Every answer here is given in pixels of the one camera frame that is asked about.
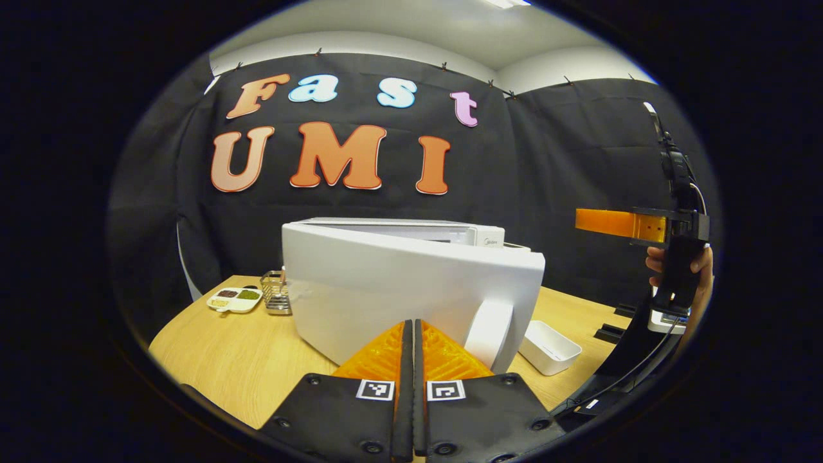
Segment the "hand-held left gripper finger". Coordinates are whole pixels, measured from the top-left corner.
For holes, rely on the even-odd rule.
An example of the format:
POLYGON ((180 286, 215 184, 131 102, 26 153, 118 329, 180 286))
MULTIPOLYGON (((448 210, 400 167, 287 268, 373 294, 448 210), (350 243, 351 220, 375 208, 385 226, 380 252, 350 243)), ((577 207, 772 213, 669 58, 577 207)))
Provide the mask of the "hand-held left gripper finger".
POLYGON ((416 455, 427 462, 524 461, 565 436, 520 375, 491 374, 423 320, 413 331, 416 455))
POLYGON ((414 328, 397 323, 331 375, 304 375, 261 432, 323 462, 413 459, 414 328))

